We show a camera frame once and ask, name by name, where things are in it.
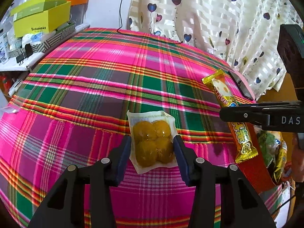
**human hand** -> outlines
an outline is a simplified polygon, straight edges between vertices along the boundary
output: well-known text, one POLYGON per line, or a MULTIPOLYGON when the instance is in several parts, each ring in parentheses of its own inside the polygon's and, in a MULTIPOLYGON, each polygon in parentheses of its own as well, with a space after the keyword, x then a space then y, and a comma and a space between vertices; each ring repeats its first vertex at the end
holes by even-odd
POLYGON ((295 182, 304 182, 304 151, 299 148, 298 142, 298 135, 294 133, 292 138, 294 147, 291 156, 291 174, 295 182))

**plaid tablecloth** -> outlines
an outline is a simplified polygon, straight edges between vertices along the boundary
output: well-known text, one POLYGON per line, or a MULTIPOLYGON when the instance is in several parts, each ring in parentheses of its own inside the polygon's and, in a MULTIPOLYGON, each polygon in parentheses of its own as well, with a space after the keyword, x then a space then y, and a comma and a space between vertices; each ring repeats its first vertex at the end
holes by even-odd
MULTIPOLYGON (((69 164, 93 164, 130 133, 128 110, 163 110, 198 156, 220 166, 234 162, 232 135, 215 95, 201 82, 229 66, 185 44, 123 32, 129 35, 91 28, 59 46, 12 98, 22 109, 0 121, 0 196, 22 227, 69 164)), ((239 103, 248 103, 228 75, 226 82, 239 103)), ((194 190, 177 167, 137 175, 129 162, 124 181, 111 189, 118 227, 186 227, 194 190)), ((218 186, 216 192, 219 227, 218 186)), ((279 193, 280 187, 265 200, 269 209, 277 207, 279 193)))

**heart-patterned curtain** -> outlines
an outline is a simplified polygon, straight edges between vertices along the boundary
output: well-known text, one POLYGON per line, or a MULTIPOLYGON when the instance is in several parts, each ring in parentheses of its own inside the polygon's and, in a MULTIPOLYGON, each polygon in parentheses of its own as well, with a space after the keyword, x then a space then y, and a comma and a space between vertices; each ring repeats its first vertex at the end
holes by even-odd
POLYGON ((280 25, 303 27, 289 0, 133 0, 129 24, 227 61, 257 99, 278 91, 286 74, 276 50, 280 25))

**black wire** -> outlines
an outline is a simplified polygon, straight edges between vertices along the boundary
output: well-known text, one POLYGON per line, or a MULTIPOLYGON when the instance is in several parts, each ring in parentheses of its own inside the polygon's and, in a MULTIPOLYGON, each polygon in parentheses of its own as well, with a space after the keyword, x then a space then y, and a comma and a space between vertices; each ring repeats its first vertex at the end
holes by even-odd
MULTIPOLYGON (((119 29, 121 29, 123 27, 123 20, 121 18, 121 4, 123 3, 123 0, 120 1, 120 6, 119 6, 119 18, 120 18, 120 24, 121 26, 116 30, 118 33, 122 34, 122 35, 127 35, 127 36, 130 36, 130 34, 128 33, 122 33, 119 31, 119 29)), ((173 44, 173 45, 179 45, 181 44, 182 42, 178 42, 178 43, 171 43, 171 42, 166 42, 166 41, 163 41, 163 40, 160 40, 160 39, 156 39, 156 38, 153 38, 153 37, 149 37, 149 36, 140 36, 140 35, 132 35, 132 36, 135 36, 135 37, 145 37, 145 38, 149 38, 149 39, 152 39, 152 40, 155 40, 155 41, 159 41, 159 42, 162 42, 162 43, 166 43, 166 44, 173 44)))
POLYGON ((277 211, 279 211, 285 204, 287 204, 288 202, 290 202, 294 197, 295 197, 295 195, 293 195, 289 200, 287 200, 286 202, 284 202, 280 207, 278 207, 278 208, 271 214, 271 216, 273 216, 277 211))

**white package edge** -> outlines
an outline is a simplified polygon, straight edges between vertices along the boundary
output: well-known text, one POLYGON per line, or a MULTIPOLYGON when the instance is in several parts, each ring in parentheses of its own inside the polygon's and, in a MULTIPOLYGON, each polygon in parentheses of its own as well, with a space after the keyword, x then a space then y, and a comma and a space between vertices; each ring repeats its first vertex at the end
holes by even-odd
POLYGON ((140 121, 154 122, 154 121, 164 120, 170 126, 170 130, 171 130, 171 138, 170 139, 173 142, 173 138, 176 135, 178 135, 176 127, 175 127, 175 118, 173 116, 169 115, 168 113, 164 112, 164 111, 145 112, 145 113, 131 113, 128 110, 127 111, 127 116, 128 116, 130 131, 131 131, 131 137, 132 137, 130 160, 131 160, 137 174, 143 174, 143 173, 146 173, 150 170, 156 169, 158 167, 166 167, 166 168, 176 167, 177 166, 177 161, 176 161, 175 157, 168 164, 163 164, 161 162, 156 162, 154 165, 152 165, 150 167, 141 167, 137 163, 137 160, 136 160, 134 138, 133 138, 133 133, 132 133, 133 126, 140 121))

